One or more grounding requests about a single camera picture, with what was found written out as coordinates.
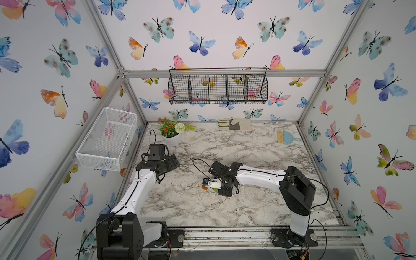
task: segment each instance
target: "marble tabletop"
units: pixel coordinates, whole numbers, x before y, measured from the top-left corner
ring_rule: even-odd
[[[306,177],[319,180],[302,142],[294,141],[290,145],[277,142],[279,130],[286,130],[295,138],[300,138],[296,125],[289,122],[252,122],[252,130],[248,132],[219,131],[216,123],[195,125],[195,132],[186,132],[177,147],[169,147],[181,166],[167,173],[161,184],[153,186],[141,209],[140,221],[164,220],[171,227],[289,225],[290,210],[281,194],[250,185],[240,185],[240,193],[235,194],[234,189],[230,198],[218,195],[213,189],[205,191],[201,188],[205,176],[193,166],[192,160],[199,158],[209,165],[214,161],[223,165],[238,162],[275,170],[295,166]],[[151,129],[156,132],[156,143],[164,143],[157,127],[158,124],[149,124],[140,154],[149,148]],[[204,163],[195,163],[209,175]],[[316,182],[314,185],[317,190],[313,205],[324,203],[327,195],[323,187]],[[338,225],[329,202],[312,210],[311,219],[314,218],[323,225]]]

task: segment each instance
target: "wall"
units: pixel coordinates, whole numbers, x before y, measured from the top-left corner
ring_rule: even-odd
[[[226,104],[222,104],[220,107],[219,104],[207,104],[201,107],[199,104],[194,104],[191,106],[190,104],[174,104],[171,105],[169,100],[167,99],[168,94],[168,79],[167,78],[160,78],[158,80],[158,84],[152,84],[149,86],[145,80],[141,78],[131,78],[130,83],[133,86],[133,90],[136,93],[138,98],[142,98],[146,102],[160,102],[155,107],[157,110],[153,110],[146,103],[143,103],[142,100],[139,100],[139,103],[142,105],[142,111],[147,121],[157,121],[158,118],[170,118],[173,119],[176,114],[172,115],[175,110],[179,112],[183,111],[183,109],[187,109],[186,112],[188,114],[188,118],[179,118],[179,120],[185,121],[200,121],[200,120],[211,120],[211,119],[221,119],[226,117],[245,117],[246,114],[243,111],[249,111],[253,109],[257,111],[258,109],[262,109],[262,111],[255,115],[258,118],[253,117],[252,120],[298,120],[300,117],[301,112],[303,111],[303,101],[301,98],[305,97],[306,99],[309,98],[311,95],[314,87],[318,83],[319,78],[311,77],[307,81],[304,81],[301,87],[297,87],[297,85],[290,86],[289,83],[293,82],[292,78],[286,77],[279,77],[279,78],[268,78],[268,99],[265,104],[235,104],[226,106]],[[270,98],[271,92],[274,92],[276,97],[279,96],[280,93],[282,95],[279,98],[279,105],[275,103],[276,98]]]
[[[110,12],[103,14],[106,13],[103,12],[106,10],[105,5],[95,1],[97,7],[102,10],[101,18],[126,69],[166,70],[169,66],[173,66],[173,57],[176,55],[179,55],[191,68],[263,67],[270,65],[273,56],[280,55],[286,69],[324,69],[351,18],[350,14],[342,12],[345,5],[352,1],[325,1],[324,6],[320,10],[315,8],[316,12],[314,12],[312,5],[302,6],[303,9],[300,10],[299,1],[296,0],[256,0],[243,9],[237,9],[237,12],[244,12],[244,17],[239,20],[234,14],[231,15],[231,11],[228,14],[222,13],[222,6],[228,4],[225,0],[199,0],[201,6],[195,13],[189,6],[183,6],[178,10],[175,8],[175,2],[178,1],[128,1],[124,6],[119,5],[119,9],[114,8],[116,11],[111,15]],[[171,27],[174,32],[172,34],[170,30],[163,29],[172,39],[164,36],[156,42],[143,24],[146,23],[149,28],[150,22],[153,23],[156,32],[157,25],[152,18],[162,24],[161,21],[167,17],[173,19]],[[258,23],[271,24],[270,17],[272,19],[276,17],[275,22],[285,17],[289,17],[290,21],[285,23],[286,32],[280,39],[273,37],[263,42]],[[205,37],[204,41],[215,40],[215,44],[208,48],[209,53],[206,56],[202,56],[200,52],[190,51],[189,47],[193,42],[190,41],[189,31],[199,38]],[[297,39],[300,31],[304,31],[307,38],[314,36],[312,40],[323,40],[307,56],[293,51],[293,47],[299,44]],[[235,42],[239,36],[248,46],[252,43],[254,45],[244,57],[234,59],[231,54],[236,51]],[[136,49],[134,54],[136,58],[131,56],[133,51],[129,45],[131,37],[141,46],[136,43],[132,45]],[[194,40],[198,49],[201,42],[196,38]]]
[[[128,93],[124,93],[121,97],[119,93],[111,101],[108,107],[115,109],[125,109],[130,104],[130,112],[138,113],[133,106],[133,99]],[[141,133],[144,129],[144,124],[138,117],[137,131]],[[129,158],[134,152],[138,141],[138,134],[135,134],[130,149],[128,151],[128,158],[124,160],[122,168],[126,168],[129,162]],[[72,170],[73,165],[78,165],[78,170]],[[121,172],[107,171],[106,173],[101,170],[95,170],[93,168],[81,167],[77,159],[74,159],[73,164],[68,169],[68,174],[71,177],[70,180],[66,179],[59,188],[57,194],[53,198],[53,201],[47,208],[41,221],[34,230],[32,236],[28,240],[25,248],[21,252],[19,259],[30,259],[39,257],[49,248],[44,248],[40,245],[40,237],[45,234],[53,243],[55,243],[57,235],[61,235],[57,246],[57,259],[69,259],[78,253],[81,242],[83,241],[83,232],[87,230],[89,232],[96,224],[97,218],[102,211],[109,212],[107,204],[113,208],[115,205],[115,197],[120,189],[123,176],[126,174],[126,169],[122,169]],[[80,217],[79,209],[75,210],[74,216],[67,216],[65,212],[70,208],[75,201],[74,198],[81,201],[81,194],[79,190],[85,185],[88,190],[86,196],[92,195],[90,204],[85,205],[84,217]],[[91,248],[91,244],[85,243],[84,248]]]
[[[34,6],[29,5],[25,9],[24,19],[22,15],[19,19],[16,16],[19,10],[22,13],[21,5],[16,8],[9,6],[9,9],[2,6],[0,136],[13,153],[10,154],[0,144],[0,223],[30,208],[32,200],[36,200],[50,174],[55,171],[82,129],[83,126],[77,124],[84,121],[84,111],[93,114],[100,100],[93,101],[97,95],[90,87],[90,81],[93,79],[107,86],[114,78],[115,70],[111,61],[107,66],[101,64],[100,68],[96,67],[94,57],[85,47],[99,46],[101,49],[103,43],[82,1],[76,4],[75,1],[65,2],[67,10],[74,17],[67,20],[67,26],[65,20],[58,16],[60,21],[55,17],[55,10],[62,8],[59,7],[59,1],[55,2],[56,6],[48,5],[49,1],[34,2]],[[77,57],[75,59],[71,55],[69,60],[72,64],[69,63],[71,67],[68,67],[69,73],[65,71],[66,76],[44,64],[49,55],[55,55],[60,62],[58,55],[49,49],[53,50],[53,45],[59,51],[62,39],[69,41],[69,50],[73,50]],[[61,86],[64,86],[64,99]],[[55,92],[56,96],[45,92],[42,97],[43,89]],[[11,128],[14,122],[16,129]],[[7,239],[23,218],[18,217],[5,225],[0,231],[0,245],[7,244]]]
[[[359,228],[367,252],[369,255],[374,255],[377,260],[399,259],[400,256],[394,253],[413,255],[416,253],[414,247],[411,248],[409,245],[409,238],[416,238],[414,228],[416,204],[414,196],[412,196],[416,181],[413,169],[414,163],[416,163],[414,150],[416,116],[413,112],[415,97],[413,74],[416,65],[414,51],[416,40],[415,10],[416,3],[412,0],[395,2],[381,0],[368,9],[348,43],[348,52],[352,52],[352,54],[338,62],[331,72],[331,74],[338,76],[337,81],[328,91],[325,91],[325,86],[322,86],[313,103],[314,108],[311,109],[304,121],[306,135],[310,122],[313,123],[313,128],[316,125],[316,129],[321,133],[316,141],[313,141],[312,136],[309,135],[309,142],[316,155],[322,149],[324,160],[322,163],[327,169],[326,171],[322,170],[322,173],[328,180],[331,190],[333,188],[339,190],[338,202],[342,204],[341,209],[344,217],[350,225],[358,225],[358,227],[368,225],[372,230],[372,233],[369,230],[364,232]],[[359,56],[363,34],[369,31],[374,37],[375,30],[377,33],[381,31],[378,37],[390,37],[390,42],[388,45],[381,46],[381,54],[373,60],[370,59],[371,54]],[[390,67],[391,63],[394,63],[394,70]],[[343,85],[347,84],[349,88],[357,78],[361,80],[361,84],[357,91],[357,102],[353,104],[354,102],[351,103],[349,99],[345,101],[346,90]],[[387,84],[390,84],[392,80],[397,80],[397,82],[388,86],[389,94],[385,89],[386,95],[380,96],[381,90],[376,89],[375,86],[385,86],[386,83],[380,81],[384,78],[387,78]],[[349,96],[353,101],[352,88]],[[327,105],[333,105],[333,109],[327,113],[328,117],[322,114],[319,109],[324,100]],[[361,124],[364,124],[362,130],[371,135],[366,135],[363,132],[364,137],[368,138],[361,136],[359,140],[354,139],[355,131],[350,130],[350,125],[355,124],[357,115],[360,115]],[[325,134],[334,121],[336,121],[336,130],[341,130],[338,136],[342,138],[344,143],[335,144],[335,147],[332,148],[329,145],[329,137],[326,137]],[[386,172],[389,171],[386,171],[384,166],[378,167],[380,160],[383,161],[379,159],[382,157],[380,144],[388,149],[391,157],[396,153],[398,157],[402,156],[390,164],[392,167],[389,168],[389,171],[390,169],[392,172],[397,171],[397,175],[390,173],[386,175]],[[352,159],[352,167],[349,169],[345,165],[347,171],[344,171],[342,163],[346,164],[349,157]],[[386,154],[384,157],[388,162],[390,161]],[[353,174],[360,185],[353,181],[350,181],[349,184],[344,181],[346,177],[344,172],[350,171],[354,171]],[[382,187],[386,191],[385,201],[382,199],[385,192]],[[374,198],[376,200],[381,198],[381,205],[378,205]],[[352,201],[358,209],[357,216],[360,213],[365,215],[362,217],[365,222],[359,220],[354,223],[354,220],[357,219],[356,215],[348,214],[352,210]]]

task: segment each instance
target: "hanging wire basket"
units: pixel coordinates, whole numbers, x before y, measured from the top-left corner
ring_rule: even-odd
[[[169,102],[264,104],[267,101],[267,68],[244,68],[240,74],[227,72],[227,69],[237,68],[170,69]]]
[[[120,171],[137,124],[137,114],[103,108],[75,156],[81,166]]]

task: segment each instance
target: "small broom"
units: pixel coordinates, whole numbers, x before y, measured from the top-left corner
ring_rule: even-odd
[[[295,138],[288,131],[277,131],[277,142],[280,144],[291,144],[293,141],[302,142],[300,138]]]

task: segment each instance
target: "white wire basket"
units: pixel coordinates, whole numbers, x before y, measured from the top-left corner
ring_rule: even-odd
[[[75,156],[84,167],[120,171],[137,124],[137,114],[103,108]]]

